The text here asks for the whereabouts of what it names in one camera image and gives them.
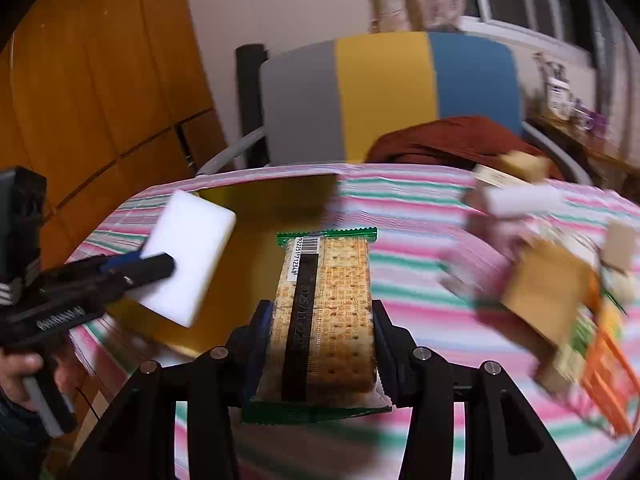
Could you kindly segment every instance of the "brown garment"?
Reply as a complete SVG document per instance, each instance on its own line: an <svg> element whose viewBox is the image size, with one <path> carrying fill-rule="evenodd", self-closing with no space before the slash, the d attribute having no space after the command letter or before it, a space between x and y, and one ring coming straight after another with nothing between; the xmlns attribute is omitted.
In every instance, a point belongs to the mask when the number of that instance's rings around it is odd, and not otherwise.
<svg viewBox="0 0 640 480"><path fill-rule="evenodd" d="M519 150L545 155L508 128L482 116L454 117L419 124L378 139L367 162L439 164L472 170L476 164L498 169L498 155ZM564 180L555 164L550 178Z"/></svg>

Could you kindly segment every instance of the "chair backrest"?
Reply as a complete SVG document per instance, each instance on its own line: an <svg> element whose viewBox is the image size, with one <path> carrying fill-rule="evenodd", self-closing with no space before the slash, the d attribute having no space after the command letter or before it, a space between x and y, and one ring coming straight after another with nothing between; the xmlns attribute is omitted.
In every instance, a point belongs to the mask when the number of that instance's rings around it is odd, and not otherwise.
<svg viewBox="0 0 640 480"><path fill-rule="evenodd" d="M260 69L271 162L361 162L382 135L483 115L519 135L509 49L445 32L392 32L311 44Z"/></svg>

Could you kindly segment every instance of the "dark sleeve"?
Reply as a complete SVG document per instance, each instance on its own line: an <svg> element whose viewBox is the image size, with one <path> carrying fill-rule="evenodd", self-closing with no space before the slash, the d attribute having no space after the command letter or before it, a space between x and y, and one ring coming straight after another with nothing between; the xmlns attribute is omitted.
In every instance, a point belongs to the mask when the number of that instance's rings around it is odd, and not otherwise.
<svg viewBox="0 0 640 480"><path fill-rule="evenodd" d="M0 390L0 478L37 479L49 442L38 414L12 403Z"/></svg>

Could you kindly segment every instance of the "plastic wrapper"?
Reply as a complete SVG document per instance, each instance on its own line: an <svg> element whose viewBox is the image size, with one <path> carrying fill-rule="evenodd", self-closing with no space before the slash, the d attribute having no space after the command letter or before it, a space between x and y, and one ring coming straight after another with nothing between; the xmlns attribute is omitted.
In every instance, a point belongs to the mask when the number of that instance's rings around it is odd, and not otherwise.
<svg viewBox="0 0 640 480"><path fill-rule="evenodd" d="M243 420L301 423L387 411L369 279L375 228L278 235L286 246L264 367Z"/></svg>

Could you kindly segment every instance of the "white cylinder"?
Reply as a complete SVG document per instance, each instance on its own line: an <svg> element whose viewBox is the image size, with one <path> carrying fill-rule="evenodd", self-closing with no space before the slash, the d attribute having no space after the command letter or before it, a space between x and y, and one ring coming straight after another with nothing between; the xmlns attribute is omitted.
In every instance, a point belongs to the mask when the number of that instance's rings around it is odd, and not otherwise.
<svg viewBox="0 0 640 480"><path fill-rule="evenodd" d="M491 187L484 190L486 212L496 218L547 214L562 206L562 192L549 184Z"/></svg>

